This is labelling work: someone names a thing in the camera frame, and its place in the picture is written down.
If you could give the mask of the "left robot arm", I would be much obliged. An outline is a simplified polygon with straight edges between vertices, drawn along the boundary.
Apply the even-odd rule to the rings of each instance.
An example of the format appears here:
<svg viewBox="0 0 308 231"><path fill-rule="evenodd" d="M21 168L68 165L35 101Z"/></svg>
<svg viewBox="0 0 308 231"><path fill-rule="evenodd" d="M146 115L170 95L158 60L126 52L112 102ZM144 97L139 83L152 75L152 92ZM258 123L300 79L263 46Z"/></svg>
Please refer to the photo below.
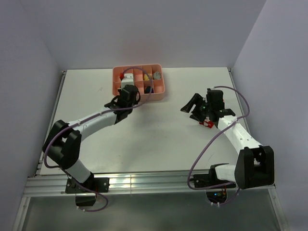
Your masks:
<svg viewBox="0 0 308 231"><path fill-rule="evenodd" d="M138 88L126 85L104 107L88 117L71 122L56 121L42 147L47 168L60 168L77 183L82 192L94 186L94 174L79 159L82 141L97 131L127 118L141 99Z"/></svg>

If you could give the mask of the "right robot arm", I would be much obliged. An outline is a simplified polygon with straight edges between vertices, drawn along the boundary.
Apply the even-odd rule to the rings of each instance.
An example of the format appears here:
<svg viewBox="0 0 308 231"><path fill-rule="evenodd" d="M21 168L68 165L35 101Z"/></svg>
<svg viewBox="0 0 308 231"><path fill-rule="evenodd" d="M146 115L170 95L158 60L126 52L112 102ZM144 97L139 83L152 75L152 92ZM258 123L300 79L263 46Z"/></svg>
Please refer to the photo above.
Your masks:
<svg viewBox="0 0 308 231"><path fill-rule="evenodd" d="M207 190L237 185L239 189L244 190L274 183L274 150L256 141L239 123L242 117L225 108L221 86L208 88L205 97L195 93L181 111L189 113L190 118L201 125L219 129L219 133L210 140L202 153L224 134L238 154L235 165L215 164L206 174L193 175L189 172L189 188Z"/></svg>

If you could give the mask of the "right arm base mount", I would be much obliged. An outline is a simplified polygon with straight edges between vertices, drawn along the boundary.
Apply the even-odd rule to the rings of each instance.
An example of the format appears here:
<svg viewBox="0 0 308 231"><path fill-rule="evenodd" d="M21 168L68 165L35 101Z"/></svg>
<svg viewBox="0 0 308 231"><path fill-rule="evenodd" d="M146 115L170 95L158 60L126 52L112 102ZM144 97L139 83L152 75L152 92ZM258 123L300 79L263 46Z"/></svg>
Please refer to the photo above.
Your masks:
<svg viewBox="0 0 308 231"><path fill-rule="evenodd" d="M203 188L214 185L222 184L222 186L214 187L211 189L216 189L216 191L207 192L207 198L213 203L224 203L227 200L227 189L235 188L235 183L229 183L227 180L218 180L213 174L194 174L190 178L190 183L193 184L195 188Z"/></svg>

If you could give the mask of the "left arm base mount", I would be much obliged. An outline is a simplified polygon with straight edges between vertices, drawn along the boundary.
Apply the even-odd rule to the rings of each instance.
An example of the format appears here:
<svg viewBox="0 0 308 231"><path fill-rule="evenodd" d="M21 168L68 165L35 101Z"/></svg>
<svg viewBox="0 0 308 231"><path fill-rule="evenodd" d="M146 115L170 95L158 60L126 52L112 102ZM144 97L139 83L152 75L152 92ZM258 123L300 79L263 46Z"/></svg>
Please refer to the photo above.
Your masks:
<svg viewBox="0 0 308 231"><path fill-rule="evenodd" d="M109 191L109 178L92 178L85 183L79 183L75 179L68 179L66 182L65 193L75 194L75 204L78 208L87 210L94 206L99 199L105 202L103 209L108 205L109 200L103 193Z"/></svg>

